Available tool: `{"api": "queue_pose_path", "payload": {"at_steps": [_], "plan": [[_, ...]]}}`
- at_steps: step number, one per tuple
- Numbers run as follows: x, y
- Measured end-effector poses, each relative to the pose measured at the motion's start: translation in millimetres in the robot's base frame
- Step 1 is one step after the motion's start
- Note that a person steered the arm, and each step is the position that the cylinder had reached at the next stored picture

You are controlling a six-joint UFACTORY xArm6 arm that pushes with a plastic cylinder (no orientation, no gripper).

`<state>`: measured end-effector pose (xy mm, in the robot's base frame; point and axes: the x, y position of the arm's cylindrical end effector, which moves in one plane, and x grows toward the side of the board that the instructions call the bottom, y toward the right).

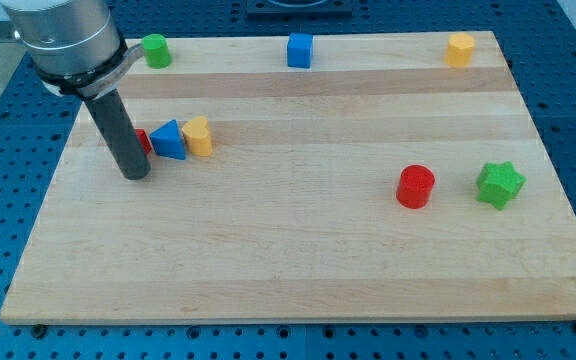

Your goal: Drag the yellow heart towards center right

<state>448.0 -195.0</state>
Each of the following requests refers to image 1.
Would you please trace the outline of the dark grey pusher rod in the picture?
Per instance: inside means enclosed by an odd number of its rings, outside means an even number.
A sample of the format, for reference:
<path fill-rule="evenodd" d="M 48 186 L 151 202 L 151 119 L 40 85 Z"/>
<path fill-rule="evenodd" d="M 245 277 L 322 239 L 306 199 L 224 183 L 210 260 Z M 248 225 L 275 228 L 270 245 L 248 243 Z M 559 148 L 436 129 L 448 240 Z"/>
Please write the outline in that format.
<path fill-rule="evenodd" d="M 85 99 L 84 103 L 123 177 L 128 180 L 146 177 L 151 170 L 150 162 L 118 91 Z"/>

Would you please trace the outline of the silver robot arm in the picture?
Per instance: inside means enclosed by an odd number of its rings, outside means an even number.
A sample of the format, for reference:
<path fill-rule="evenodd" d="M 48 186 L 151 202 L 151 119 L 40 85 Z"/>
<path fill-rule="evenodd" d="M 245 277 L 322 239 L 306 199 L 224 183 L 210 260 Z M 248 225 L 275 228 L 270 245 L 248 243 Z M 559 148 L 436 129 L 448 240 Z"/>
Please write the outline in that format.
<path fill-rule="evenodd" d="M 149 160 L 117 90 L 144 49 L 127 45 L 107 3 L 1 0 L 0 4 L 44 86 L 55 95 L 76 96 L 85 103 L 125 178 L 147 176 Z"/>

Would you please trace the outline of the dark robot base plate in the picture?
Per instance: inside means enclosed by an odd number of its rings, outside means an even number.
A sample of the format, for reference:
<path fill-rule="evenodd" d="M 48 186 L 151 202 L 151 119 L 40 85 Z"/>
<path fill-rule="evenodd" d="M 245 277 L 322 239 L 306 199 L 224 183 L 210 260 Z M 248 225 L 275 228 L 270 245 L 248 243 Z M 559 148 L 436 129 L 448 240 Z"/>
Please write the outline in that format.
<path fill-rule="evenodd" d="M 354 0 L 245 0 L 248 17 L 351 15 Z"/>

